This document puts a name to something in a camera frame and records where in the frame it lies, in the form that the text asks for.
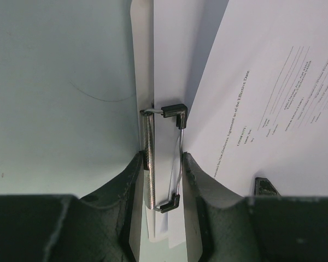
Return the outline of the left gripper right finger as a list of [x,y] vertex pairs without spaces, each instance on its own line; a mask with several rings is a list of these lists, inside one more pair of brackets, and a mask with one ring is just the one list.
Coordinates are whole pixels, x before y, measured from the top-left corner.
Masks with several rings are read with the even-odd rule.
[[328,261],[328,197],[242,197],[183,166],[188,261]]

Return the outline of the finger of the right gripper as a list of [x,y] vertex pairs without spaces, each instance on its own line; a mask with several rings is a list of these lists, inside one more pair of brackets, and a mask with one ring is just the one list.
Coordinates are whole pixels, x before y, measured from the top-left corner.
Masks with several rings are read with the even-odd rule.
[[280,196],[277,189],[273,186],[269,179],[256,177],[254,183],[253,196]]

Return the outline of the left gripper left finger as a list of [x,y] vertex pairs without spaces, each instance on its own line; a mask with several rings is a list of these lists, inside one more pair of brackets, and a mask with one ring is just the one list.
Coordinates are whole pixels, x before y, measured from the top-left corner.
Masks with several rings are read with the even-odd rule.
[[0,261],[138,261],[143,154],[92,193],[0,195]]

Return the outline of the sparse text paper sheet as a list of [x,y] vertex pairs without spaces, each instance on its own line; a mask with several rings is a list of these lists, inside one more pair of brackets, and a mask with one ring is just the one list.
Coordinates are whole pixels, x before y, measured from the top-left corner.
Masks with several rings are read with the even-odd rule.
[[185,149],[242,196],[328,196],[328,1],[228,2]]

